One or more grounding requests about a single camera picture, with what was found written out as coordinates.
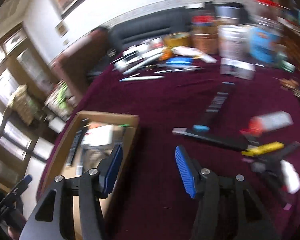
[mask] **open cardboard box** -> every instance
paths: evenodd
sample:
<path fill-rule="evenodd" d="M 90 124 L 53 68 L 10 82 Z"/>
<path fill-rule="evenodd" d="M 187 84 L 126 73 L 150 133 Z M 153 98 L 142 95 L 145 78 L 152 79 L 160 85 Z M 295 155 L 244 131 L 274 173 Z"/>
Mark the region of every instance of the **open cardboard box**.
<path fill-rule="evenodd" d="M 49 166 L 47 176 L 42 185 L 42 191 L 45 191 L 53 179 L 57 175 L 63 175 L 66 179 L 77 177 L 76 176 L 76 164 L 80 160 L 80 155 L 77 153 L 74 158 L 73 166 L 65 167 L 65 162 L 74 139 L 76 132 L 80 128 L 80 123 L 83 119 L 88 118 L 90 121 L 109 123 L 109 124 L 128 124 L 129 127 L 126 129 L 123 136 L 123 159 L 121 163 L 121 167 L 117 177 L 118 185 L 120 183 L 120 178 L 122 177 L 122 171 L 124 172 L 128 166 L 130 152 L 132 151 L 134 141 L 136 140 L 136 132 L 139 123 L 139 117 L 136 115 L 128 115 L 128 114 L 111 114 L 111 113 L 103 113 L 103 112 L 93 112 L 93 111 L 80 111 L 72 120 L 69 125 L 67 131 L 65 132 L 62 140 L 60 141 L 58 148 L 53 156 L 51 164 Z M 107 199 L 100 199 L 101 210 L 103 216 L 106 219 L 107 211 L 109 210 L 109 206 L 111 203 L 111 199 L 114 198 L 115 190 L 108 196 Z M 74 230 L 76 239 L 82 239 L 81 233 L 81 225 L 80 225 L 80 213 L 79 213 L 79 197 L 74 196 L 73 199 L 73 213 L 74 213 Z"/>

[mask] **maroon tablecloth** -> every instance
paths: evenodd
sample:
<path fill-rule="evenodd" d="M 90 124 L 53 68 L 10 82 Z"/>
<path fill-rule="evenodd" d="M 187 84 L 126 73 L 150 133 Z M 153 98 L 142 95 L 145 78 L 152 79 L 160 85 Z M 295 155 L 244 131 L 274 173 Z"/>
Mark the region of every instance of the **maroon tablecloth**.
<path fill-rule="evenodd" d="M 211 132 L 240 137 L 239 130 L 247 128 L 251 117 L 283 110 L 291 114 L 294 125 L 267 133 L 260 141 L 300 142 L 300 103 L 292 92 L 281 89 L 279 81 L 273 78 L 290 78 L 291 75 L 281 70 L 258 67 L 255 79 L 247 81 L 220 75 L 220 60 L 209 65 L 196 60 L 194 64 L 202 65 L 205 69 L 194 73 L 166 73 L 164 79 L 133 82 L 118 82 L 122 75 L 111 71 L 112 66 L 109 66 L 94 80 L 65 127 L 80 110 L 135 114 L 140 117 L 141 133 L 129 181 L 122 193 L 122 208 L 117 214 L 119 219 L 116 227 L 111 229 L 113 239 L 190 238 L 197 201 L 192 200 L 183 187 L 174 157 L 178 145 L 185 146 L 191 157 L 220 176 L 244 175 L 264 203 L 278 233 L 283 239 L 288 239 L 300 224 L 300 190 L 290 195 L 292 208 L 283 210 L 249 165 L 242 162 L 240 153 L 173 135 L 172 129 L 192 127 L 209 105 L 221 82 L 227 81 L 234 82 L 236 88 Z M 56 141 L 51 156 L 64 131 Z M 300 175 L 300 148 L 286 159 Z"/>

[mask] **tape roll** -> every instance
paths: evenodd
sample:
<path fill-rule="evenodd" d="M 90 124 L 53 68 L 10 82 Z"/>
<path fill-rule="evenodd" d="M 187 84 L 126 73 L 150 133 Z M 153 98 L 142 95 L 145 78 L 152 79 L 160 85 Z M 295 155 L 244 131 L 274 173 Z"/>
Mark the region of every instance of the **tape roll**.
<path fill-rule="evenodd" d="M 174 48 L 178 46 L 191 46 L 191 37 L 189 33 L 173 33 L 164 38 L 164 42 L 168 47 Z"/>

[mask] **sofa armrest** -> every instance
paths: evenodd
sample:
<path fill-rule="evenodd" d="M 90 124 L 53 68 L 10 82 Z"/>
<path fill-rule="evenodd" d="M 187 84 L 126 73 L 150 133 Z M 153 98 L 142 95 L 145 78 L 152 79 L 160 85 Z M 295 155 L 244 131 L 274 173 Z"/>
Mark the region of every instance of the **sofa armrest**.
<path fill-rule="evenodd" d="M 77 103 L 89 87 L 86 73 L 93 69 L 109 49 L 107 29 L 97 28 L 79 38 L 53 60 L 53 71 L 67 83 Z"/>

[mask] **red lid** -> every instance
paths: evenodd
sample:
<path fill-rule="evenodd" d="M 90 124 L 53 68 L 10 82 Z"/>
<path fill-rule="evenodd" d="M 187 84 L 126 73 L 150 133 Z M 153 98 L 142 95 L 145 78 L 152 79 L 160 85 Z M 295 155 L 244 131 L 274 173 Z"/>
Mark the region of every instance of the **red lid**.
<path fill-rule="evenodd" d="M 210 23 L 213 22 L 213 16 L 210 15 L 202 15 L 202 16 L 194 16 L 192 17 L 193 23 Z"/>
<path fill-rule="evenodd" d="M 267 4 L 267 5 L 270 5 L 270 6 L 273 6 L 273 7 L 277 7 L 279 6 L 278 3 L 275 3 L 275 2 L 272 2 L 270 0 L 255 0 L 256 2 L 261 2 L 261 3 L 264 3 L 264 4 Z"/>

